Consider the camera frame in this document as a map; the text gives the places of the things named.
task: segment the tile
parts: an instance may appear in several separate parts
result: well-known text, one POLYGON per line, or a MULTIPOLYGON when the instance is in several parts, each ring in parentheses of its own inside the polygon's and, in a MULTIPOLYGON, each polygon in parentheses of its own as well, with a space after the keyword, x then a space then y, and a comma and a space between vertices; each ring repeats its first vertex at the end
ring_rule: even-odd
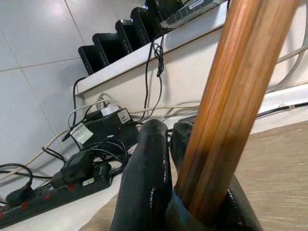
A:
POLYGON ((130 12, 135 7, 140 7, 139 0, 110 0, 117 20, 130 19, 130 12))
POLYGON ((18 68, 19 64, 9 47, 3 33, 0 31, 0 70, 18 68))
POLYGON ((87 45, 95 33, 115 32, 116 16, 109 0, 66 0, 87 45))
MULTIPOLYGON (((54 137, 54 132, 21 70, 0 72, 0 83, 0 164, 23 164, 40 152, 54 137)), ((59 143, 53 148, 61 150, 59 143)), ((43 155, 31 165, 32 169, 36 167, 40 167, 36 172, 50 175, 59 170, 61 163, 43 155)), ((0 184, 0 196, 18 185, 18 182, 6 187, 0 184)))
POLYGON ((23 72, 53 129, 56 133, 66 130, 67 115, 73 110, 71 87, 77 79, 87 76, 82 61, 28 67, 23 72))
POLYGON ((63 0, 1 0, 0 28, 21 66, 78 58, 83 44, 63 0))

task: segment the electronic device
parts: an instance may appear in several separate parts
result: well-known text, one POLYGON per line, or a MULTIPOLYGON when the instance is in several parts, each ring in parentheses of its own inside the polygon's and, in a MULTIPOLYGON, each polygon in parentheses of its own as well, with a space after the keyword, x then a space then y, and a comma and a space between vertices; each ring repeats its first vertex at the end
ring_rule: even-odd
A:
POLYGON ((94 45, 81 46, 78 48, 78 53, 89 76, 103 68, 100 57, 94 45))
POLYGON ((30 177, 30 183, 9 194, 7 205, 0 207, 0 229, 108 188, 128 159, 123 142, 108 138, 72 155, 48 185, 32 190, 30 177), (112 168, 109 163, 114 161, 121 166, 112 168))
POLYGON ((112 136, 121 140, 129 149, 138 142, 139 134, 132 124, 133 120, 127 109, 120 109, 116 104, 90 113, 86 116, 84 125, 93 135, 84 143, 84 147, 112 136))
POLYGON ((102 163, 83 179, 59 188, 52 184, 37 188, 21 204, 6 205, 0 209, 0 229, 108 188, 110 168, 107 162, 102 163))
POLYGON ((157 34, 162 33, 160 23, 183 7, 181 0, 146 0, 146 9, 150 13, 152 26, 157 34))
POLYGON ((149 12, 144 8, 136 7, 131 11, 130 18, 141 45, 150 43, 155 38, 156 33, 151 24, 149 12))
POLYGON ((141 47, 135 27, 130 20, 119 20, 115 25, 115 29, 126 54, 130 54, 141 47))
POLYGON ((117 33, 95 34, 92 40, 103 67, 114 63, 126 55, 117 33))
POLYGON ((226 0, 191 0, 168 19, 164 20, 161 26, 163 28, 177 28, 225 1, 226 0))

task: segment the black device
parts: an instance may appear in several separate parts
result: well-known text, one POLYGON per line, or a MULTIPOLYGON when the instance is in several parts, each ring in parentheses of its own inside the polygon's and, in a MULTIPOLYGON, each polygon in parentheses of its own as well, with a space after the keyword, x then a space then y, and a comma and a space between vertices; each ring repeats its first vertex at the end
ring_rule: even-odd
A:
POLYGON ((157 34, 162 33, 160 23, 183 7, 181 0, 146 0, 152 26, 157 34))
POLYGON ((163 28, 177 28, 205 12, 219 6, 226 0, 191 0, 180 10, 165 19, 161 26, 163 28))
POLYGON ((131 20, 119 20, 115 25, 115 29, 126 54, 130 54, 141 47, 141 43, 131 20))
POLYGON ((156 33, 151 24, 149 12, 144 8, 136 7, 131 11, 130 18, 141 45, 144 46, 150 43, 156 36, 156 33))
POLYGON ((60 188, 52 184, 37 188, 20 205, 0 208, 0 229, 108 188, 110 168, 107 162, 102 163, 85 178, 60 188))
POLYGON ((84 125, 93 135, 84 143, 85 147, 101 142, 110 136, 121 140, 127 149, 138 142, 139 132, 136 126, 132 125, 133 120, 126 108, 118 109, 105 116, 101 111, 96 111, 88 114, 86 119, 84 125))
POLYGON ((81 46, 78 48, 78 53, 89 76, 103 68, 100 57, 94 45, 81 46))
POLYGON ((101 33, 92 37, 103 67, 123 58, 126 54, 117 33, 101 33))

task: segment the white shelf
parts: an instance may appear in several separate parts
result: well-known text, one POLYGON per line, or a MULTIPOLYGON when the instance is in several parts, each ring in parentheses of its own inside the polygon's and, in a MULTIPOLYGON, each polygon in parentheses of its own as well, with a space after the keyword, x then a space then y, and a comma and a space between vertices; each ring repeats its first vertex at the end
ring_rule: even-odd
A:
MULTIPOLYGON (((226 20, 227 2, 218 7, 200 15, 187 24, 169 32, 165 35, 164 53, 170 52, 180 46, 185 45, 196 38, 210 33, 221 27, 226 20)), ((77 85, 77 95, 85 93, 90 89, 101 85, 123 73, 126 73, 142 64, 144 64, 149 55, 150 44, 147 44, 133 53, 123 57, 104 69, 94 73, 88 78, 80 81, 77 85)))

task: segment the wire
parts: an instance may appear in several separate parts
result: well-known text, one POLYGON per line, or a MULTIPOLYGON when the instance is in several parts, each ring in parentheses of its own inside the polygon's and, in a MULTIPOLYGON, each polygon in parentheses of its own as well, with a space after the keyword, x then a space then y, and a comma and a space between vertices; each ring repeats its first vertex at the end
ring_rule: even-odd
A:
POLYGON ((89 105, 85 105, 85 106, 82 106, 82 107, 80 107, 80 108, 74 109, 74 110, 71 111, 71 112, 68 114, 68 116, 67 116, 67 124, 68 124, 68 127, 69 127, 69 128, 72 127, 72 126, 70 126, 70 123, 69 123, 69 119, 70 119, 70 117, 71 117, 72 114, 74 114, 75 112, 80 111, 80 110, 82 110, 82 109, 85 109, 85 108, 88 108, 88 107, 90 107, 90 106, 97 105, 97 104, 100 104, 100 103, 104 103, 104 102, 114 102, 115 104, 118 104, 118 102, 115 101, 115 100, 100 100, 100 101, 91 103, 91 104, 89 104, 89 105))
MULTIPOLYGON (((73 86, 73 105, 74 105, 74 109, 76 109, 76 87, 77 87, 77 84, 82 81, 83 79, 85 79, 86 77, 83 77, 83 78, 80 78, 78 79, 75 83, 74 83, 74 86, 73 86)), ((76 123, 76 117, 77 117, 77 114, 74 113, 74 118, 73 118, 73 125, 75 125, 76 123)))
POLYGON ((291 53, 289 53, 289 54, 286 54, 286 55, 283 56, 283 57, 280 57, 280 58, 277 60, 276 64, 282 63, 283 61, 286 61, 287 59, 290 59, 290 58, 292 58, 293 56, 296 56, 296 55, 298 55, 298 54, 300 54, 300 53, 303 53, 303 52, 306 51, 306 50, 308 50, 308 44, 306 44, 306 45, 304 45, 304 46, 302 46, 302 47, 296 49, 295 51, 293 51, 293 52, 291 52, 291 53))
POLYGON ((152 116, 152 114, 154 113, 154 110, 157 107, 157 105, 159 104, 161 96, 162 96, 163 84, 162 84, 161 74, 163 73, 163 71, 165 69, 165 64, 164 64, 164 37, 165 37, 165 32, 163 32, 163 34, 162 34, 160 44, 155 43, 155 40, 157 39, 158 36, 159 35, 156 35, 155 38, 151 42, 148 60, 147 60, 146 65, 145 65, 145 92, 146 93, 145 93, 143 108, 145 109, 147 107, 148 98, 149 98, 148 69, 149 69, 150 59, 151 59, 151 56, 152 56, 152 49, 154 49, 154 56, 158 60, 158 70, 157 70, 156 77, 159 78, 159 84, 160 84, 159 97, 158 97, 157 103, 156 103, 155 107, 153 108, 151 114, 149 116, 147 116, 146 118, 144 118, 145 117, 145 111, 144 111, 143 114, 142 114, 142 117, 138 121, 136 121, 135 124, 139 123, 139 122, 143 122, 144 120, 146 120, 146 119, 148 119, 152 116))
POLYGON ((51 151, 49 151, 48 149, 45 149, 44 147, 42 147, 43 152, 47 153, 48 155, 51 155, 59 160, 61 160, 64 164, 66 163, 66 161, 64 160, 63 156, 58 156, 57 154, 52 153, 51 151))
POLYGON ((308 106, 308 102, 306 102, 306 103, 298 103, 298 104, 294 104, 294 105, 283 106, 283 107, 278 107, 278 108, 275 108, 275 109, 271 109, 271 110, 259 113, 257 115, 257 118, 260 118, 262 116, 266 116, 266 115, 269 115, 269 114, 273 114, 275 112, 290 110, 290 109, 304 107, 304 106, 308 106))
POLYGON ((285 55, 285 56, 283 56, 283 57, 281 57, 281 58, 279 58, 277 60, 276 64, 279 64, 279 63, 281 63, 281 62, 283 62, 287 59, 290 59, 295 55, 299 54, 299 56, 297 57, 297 60, 294 63, 291 70, 289 71, 289 73, 278 84, 276 84, 275 86, 267 89, 266 93, 283 88, 283 86, 286 84, 286 82, 289 81, 289 79, 292 77, 292 74, 298 68, 299 64, 301 63, 301 61, 303 59, 305 50, 307 50, 307 49, 308 49, 308 0, 306 0, 306 28, 305 28, 305 35, 304 35, 302 47, 293 51, 293 52, 291 52, 291 53, 289 53, 289 54, 287 54, 287 55, 285 55))
MULTIPOLYGON (((62 136, 63 134, 67 133, 68 130, 65 130, 63 132, 60 132, 58 135, 56 135, 44 148, 49 148, 60 136, 62 136)), ((35 161, 37 158, 39 158, 44 152, 41 151, 39 154, 37 154, 36 156, 34 156, 32 159, 30 159, 27 163, 24 164, 24 166, 28 166, 29 164, 31 164, 33 161, 35 161)), ((0 182, 5 180, 6 178, 14 175, 16 172, 19 172, 20 170, 22 170, 22 167, 17 168, 16 170, 8 173, 6 176, 0 178, 0 182)))
POLYGON ((143 121, 147 120, 148 118, 150 118, 154 111, 155 111, 155 108, 158 106, 159 104, 159 101, 160 101, 160 98, 162 97, 162 92, 163 92, 163 83, 162 83, 162 78, 159 76, 159 86, 160 86, 160 90, 159 90, 159 96, 158 96, 158 100, 157 100, 157 103, 155 104, 154 108, 152 109, 151 113, 144 119, 138 121, 138 123, 142 123, 143 121))
POLYGON ((32 173, 32 171, 27 166, 21 165, 21 164, 17 164, 17 163, 9 163, 9 164, 0 165, 0 168, 3 168, 3 167, 20 167, 21 169, 26 170, 29 173, 29 177, 30 177, 30 180, 28 181, 27 184, 29 184, 29 185, 32 184, 33 173, 32 173))
MULTIPOLYGON (((181 108, 195 108, 195 107, 198 107, 199 105, 192 105, 192 106, 181 106, 180 104, 179 105, 172 105, 172 106, 161 106, 161 107, 156 107, 155 110, 160 110, 160 109, 181 109, 181 108)), ((129 112, 130 114, 138 114, 138 113, 141 113, 141 112, 148 112, 148 111, 152 111, 154 108, 153 107, 149 107, 149 108, 145 108, 145 109, 142 109, 142 110, 138 110, 138 111, 132 111, 132 112, 129 112)))
MULTIPOLYGON (((2 171, 0 171, 0 174, 11 173, 11 172, 12 172, 12 171, 2 170, 2 171)), ((18 176, 23 176, 23 177, 30 177, 29 174, 22 173, 22 172, 16 172, 16 173, 14 173, 14 174, 15 174, 15 175, 18 175, 18 176)), ((33 178, 49 180, 49 179, 51 179, 52 177, 44 177, 44 176, 33 175, 33 178)))

